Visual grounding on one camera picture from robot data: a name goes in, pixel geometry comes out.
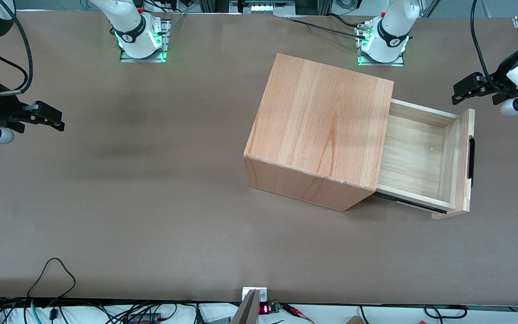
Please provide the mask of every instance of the white floor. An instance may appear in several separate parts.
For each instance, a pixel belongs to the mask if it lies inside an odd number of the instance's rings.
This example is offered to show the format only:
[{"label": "white floor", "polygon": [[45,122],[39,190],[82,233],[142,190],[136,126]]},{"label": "white floor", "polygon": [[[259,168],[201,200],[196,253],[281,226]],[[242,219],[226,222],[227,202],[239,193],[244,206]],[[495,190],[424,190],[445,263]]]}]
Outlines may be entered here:
[{"label": "white floor", "polygon": [[[306,316],[310,317],[316,324],[346,324],[354,316],[360,316],[357,306],[327,306],[327,305],[294,305]],[[62,307],[68,324],[106,324],[107,316],[94,307],[77,306]],[[111,315],[125,311],[129,306],[109,306],[105,307]],[[237,308],[231,304],[214,303],[200,304],[199,308],[205,322],[212,322],[222,318],[231,317]],[[166,318],[175,306],[173,304],[162,305],[157,312]],[[36,308],[38,317],[42,324],[49,324],[50,308]],[[427,324],[439,324],[435,319],[427,317],[423,313],[423,308],[398,308],[398,307],[364,307],[366,318],[369,324],[418,324],[424,320]],[[462,311],[440,310],[442,315],[456,316]],[[179,305],[177,312],[165,324],[193,324],[195,319],[195,308]],[[308,321],[293,317],[286,312],[271,315],[259,316],[259,324],[272,324],[284,320],[283,324],[309,324]],[[54,321],[55,324],[64,324],[64,320],[59,315]],[[8,324],[25,324],[23,322],[23,309],[14,310],[8,318]],[[27,309],[27,324],[37,324]],[[469,311],[467,316],[462,319],[445,319],[444,324],[518,324],[518,312],[505,311]]]}]

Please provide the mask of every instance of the drawer slot handle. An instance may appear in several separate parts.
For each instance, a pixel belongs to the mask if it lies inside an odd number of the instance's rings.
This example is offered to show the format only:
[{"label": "drawer slot handle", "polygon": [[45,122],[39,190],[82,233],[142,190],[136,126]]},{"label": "drawer slot handle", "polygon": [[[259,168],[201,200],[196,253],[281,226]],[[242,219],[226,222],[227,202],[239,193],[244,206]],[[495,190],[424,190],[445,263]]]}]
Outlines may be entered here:
[{"label": "drawer slot handle", "polygon": [[421,203],[417,203],[417,202],[414,202],[414,201],[408,201],[408,200],[405,200],[405,199],[393,197],[391,195],[386,195],[384,193],[374,192],[372,195],[375,196],[375,197],[380,197],[382,199],[387,199],[387,200],[390,200],[390,201],[394,201],[395,203],[404,203],[405,205],[409,205],[409,206],[412,206],[412,207],[423,208],[423,209],[426,209],[428,211],[432,211],[432,212],[436,212],[436,213],[440,213],[440,214],[446,214],[447,213],[447,211],[444,211],[443,209],[439,209],[439,208],[435,208],[435,207],[431,207],[431,206],[426,206],[426,205],[423,205]]},{"label": "drawer slot handle", "polygon": [[473,188],[473,172],[475,172],[475,138],[469,138],[469,167],[467,168],[467,179],[471,179],[471,188]]}]

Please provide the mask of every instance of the mounting plate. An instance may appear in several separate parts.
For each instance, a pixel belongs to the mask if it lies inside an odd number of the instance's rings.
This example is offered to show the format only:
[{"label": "mounting plate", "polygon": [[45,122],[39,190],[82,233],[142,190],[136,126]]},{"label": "mounting plate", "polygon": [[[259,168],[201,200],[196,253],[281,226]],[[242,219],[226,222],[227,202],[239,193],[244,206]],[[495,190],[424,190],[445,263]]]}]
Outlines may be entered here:
[{"label": "mounting plate", "polygon": [[[365,25],[370,25],[370,21],[366,21]],[[405,62],[403,61],[403,53],[397,57],[395,61],[389,63],[381,63],[372,59],[367,53],[361,50],[363,43],[365,43],[369,38],[370,30],[361,31],[357,27],[354,28],[355,35],[363,35],[367,37],[366,39],[355,39],[355,46],[357,47],[357,65],[360,66],[405,66]]]},{"label": "mounting plate", "polygon": [[247,293],[249,293],[249,291],[251,289],[257,289],[259,290],[259,293],[261,294],[261,299],[259,300],[261,303],[265,303],[267,301],[267,288],[265,287],[243,287],[242,289],[242,292],[241,292],[241,300],[245,299],[245,297],[247,296]]}]

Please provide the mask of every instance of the open drawer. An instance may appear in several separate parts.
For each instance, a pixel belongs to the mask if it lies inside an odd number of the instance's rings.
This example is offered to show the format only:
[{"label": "open drawer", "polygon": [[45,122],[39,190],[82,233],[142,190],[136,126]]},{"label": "open drawer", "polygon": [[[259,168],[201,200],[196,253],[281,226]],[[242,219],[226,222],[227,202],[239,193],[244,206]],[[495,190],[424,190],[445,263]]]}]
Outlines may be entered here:
[{"label": "open drawer", "polygon": [[336,211],[376,195],[435,219],[468,212],[475,112],[392,91],[390,80],[277,54],[243,152],[249,184]]},{"label": "open drawer", "polygon": [[374,195],[432,211],[469,211],[475,111],[462,115],[391,100]]}]

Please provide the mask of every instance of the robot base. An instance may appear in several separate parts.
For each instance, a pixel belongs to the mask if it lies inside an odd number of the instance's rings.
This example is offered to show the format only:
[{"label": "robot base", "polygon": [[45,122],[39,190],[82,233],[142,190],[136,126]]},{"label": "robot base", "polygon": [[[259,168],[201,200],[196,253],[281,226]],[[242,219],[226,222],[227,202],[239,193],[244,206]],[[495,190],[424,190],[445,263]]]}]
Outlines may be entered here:
[{"label": "robot base", "polygon": [[378,62],[372,59],[364,49],[367,49],[371,42],[373,41],[373,29],[376,28],[376,22],[370,20],[366,21],[365,24],[359,25],[359,27],[355,27],[355,35],[363,35],[365,39],[355,39],[355,45],[357,47],[357,64],[360,66],[405,66],[405,62],[403,61],[403,52],[405,51],[405,44],[408,39],[405,40],[402,45],[401,53],[399,57],[392,62]]},{"label": "robot base", "polygon": [[119,62],[126,63],[165,63],[167,61],[167,48],[169,47],[169,34],[171,31],[171,20],[161,20],[161,27],[157,28],[152,33],[152,41],[154,44],[161,44],[161,47],[156,49],[151,55],[146,58],[132,58],[125,51],[121,44],[121,56]]}]

